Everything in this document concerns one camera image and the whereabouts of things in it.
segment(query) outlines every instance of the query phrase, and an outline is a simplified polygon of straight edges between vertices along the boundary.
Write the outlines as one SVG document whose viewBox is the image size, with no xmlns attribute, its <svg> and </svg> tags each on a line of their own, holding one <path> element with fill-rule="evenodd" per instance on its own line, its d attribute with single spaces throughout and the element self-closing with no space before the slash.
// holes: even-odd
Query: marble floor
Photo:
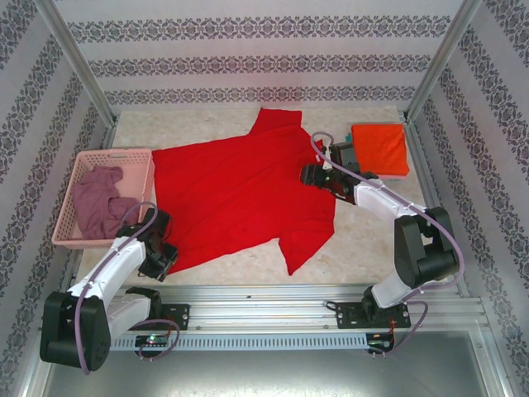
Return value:
<svg viewBox="0 0 529 397">
<path fill-rule="evenodd" d="M 330 132 L 344 141 L 350 126 L 362 122 L 399 122 L 396 108 L 306 108 L 307 132 Z M 168 148 L 245 135 L 258 109 L 180 112 L 124 112 L 117 125 L 113 147 Z M 408 155 L 410 174 L 386 184 L 423 203 L 422 193 Z M 393 229 L 373 214 L 338 201 L 334 236 L 294 275 L 288 276 L 278 240 L 223 256 L 168 276 L 165 285 L 290 285 L 370 284 L 393 268 Z M 78 280 L 92 269 L 106 250 L 85 250 Z M 131 275 L 126 285 L 157 285 L 158 281 Z"/>
</svg>

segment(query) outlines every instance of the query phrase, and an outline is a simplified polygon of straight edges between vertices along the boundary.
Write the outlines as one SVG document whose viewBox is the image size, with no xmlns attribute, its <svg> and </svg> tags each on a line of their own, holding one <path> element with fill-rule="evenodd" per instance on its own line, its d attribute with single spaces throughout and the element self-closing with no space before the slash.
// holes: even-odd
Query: patterned wallpaper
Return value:
<svg viewBox="0 0 529 397">
<path fill-rule="evenodd" d="M 528 41 L 527 2 L 483 1 L 416 120 L 514 395 L 529 395 Z"/>
<path fill-rule="evenodd" d="M 397 105 L 461 0 L 61 0 L 116 112 Z"/>
<path fill-rule="evenodd" d="M 70 251 L 51 243 L 75 156 L 106 126 L 31 1 L 0 0 L 0 395 L 17 390 L 44 298 Z"/>
</svg>

